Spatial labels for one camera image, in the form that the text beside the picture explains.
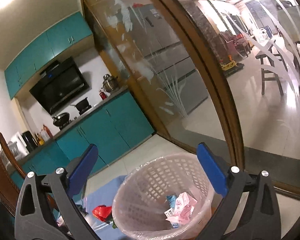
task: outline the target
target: red fire extinguisher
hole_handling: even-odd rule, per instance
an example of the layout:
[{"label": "red fire extinguisher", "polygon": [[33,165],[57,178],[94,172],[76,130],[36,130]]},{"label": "red fire extinguisher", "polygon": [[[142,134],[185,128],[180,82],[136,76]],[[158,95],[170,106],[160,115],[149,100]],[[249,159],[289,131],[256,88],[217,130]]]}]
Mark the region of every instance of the red fire extinguisher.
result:
[{"label": "red fire extinguisher", "polygon": [[99,95],[101,96],[102,100],[107,98],[107,95],[101,89],[99,90]]}]

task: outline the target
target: refrigerator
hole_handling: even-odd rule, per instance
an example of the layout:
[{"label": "refrigerator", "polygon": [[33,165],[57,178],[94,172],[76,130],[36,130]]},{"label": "refrigerator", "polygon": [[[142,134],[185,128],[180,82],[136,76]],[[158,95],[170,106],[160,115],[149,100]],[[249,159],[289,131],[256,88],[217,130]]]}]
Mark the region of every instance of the refrigerator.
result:
[{"label": "refrigerator", "polygon": [[207,88],[195,69],[188,52],[170,25],[152,4],[129,8],[133,38],[145,59],[152,65],[155,75],[167,85],[185,82],[181,101],[187,114],[193,111],[207,97]]}]

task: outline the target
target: white dish rack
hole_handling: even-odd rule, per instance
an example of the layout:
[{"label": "white dish rack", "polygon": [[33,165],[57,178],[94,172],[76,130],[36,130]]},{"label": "white dish rack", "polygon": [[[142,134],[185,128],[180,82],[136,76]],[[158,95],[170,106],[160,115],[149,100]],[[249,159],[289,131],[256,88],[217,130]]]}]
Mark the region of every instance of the white dish rack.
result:
[{"label": "white dish rack", "polygon": [[[19,161],[23,157],[22,153],[18,149],[17,142],[9,142],[8,147],[17,161]],[[6,157],[3,150],[0,151],[0,157],[6,169],[8,169],[8,166],[11,165],[11,163]]]}]

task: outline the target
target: glass sliding door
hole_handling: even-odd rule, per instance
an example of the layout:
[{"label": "glass sliding door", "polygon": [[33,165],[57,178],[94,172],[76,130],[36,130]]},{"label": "glass sliding door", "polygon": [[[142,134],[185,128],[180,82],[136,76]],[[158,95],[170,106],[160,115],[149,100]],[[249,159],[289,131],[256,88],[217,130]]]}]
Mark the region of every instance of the glass sliding door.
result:
[{"label": "glass sliding door", "polygon": [[[245,160],[249,172],[267,170],[278,187],[300,194],[300,5],[296,0],[179,1],[231,89],[244,143],[244,156],[237,159]],[[197,127],[205,126],[201,121]]]},{"label": "glass sliding door", "polygon": [[[224,135],[227,128],[219,120],[223,113],[217,113],[210,94],[213,91],[217,97],[215,88],[202,80],[198,67],[204,66],[198,64],[198,59],[193,60],[192,55],[197,53],[183,43],[184,36],[180,37],[165,19],[166,10],[158,8],[154,0],[84,2],[120,54],[120,65],[129,79],[137,82],[164,124],[168,139],[189,146],[192,151],[205,142],[216,155],[235,164],[234,151],[229,151]],[[205,28],[213,30],[208,21]],[[215,33],[211,39],[221,43]],[[226,57],[225,50],[219,53]]]}]

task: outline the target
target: laundry basket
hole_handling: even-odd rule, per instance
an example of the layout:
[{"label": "laundry basket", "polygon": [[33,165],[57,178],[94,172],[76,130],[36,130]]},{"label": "laundry basket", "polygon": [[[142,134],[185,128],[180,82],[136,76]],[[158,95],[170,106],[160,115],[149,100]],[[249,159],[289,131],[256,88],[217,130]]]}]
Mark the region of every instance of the laundry basket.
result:
[{"label": "laundry basket", "polygon": [[[8,142],[8,147],[11,151],[11,153],[13,154],[14,158],[18,161],[22,158],[22,154],[21,152],[18,150],[18,146],[16,142]],[[8,169],[8,166],[11,165],[10,161],[8,160],[8,158],[6,157],[5,153],[3,150],[0,151],[0,157],[1,160],[4,164],[4,166],[6,167],[6,169]]]},{"label": "laundry basket", "polygon": [[[167,195],[187,192],[197,200],[190,222],[171,229],[164,212]],[[211,218],[213,187],[197,156],[176,153],[150,161],[126,177],[112,205],[116,226],[138,240],[188,239],[197,236]]]}]

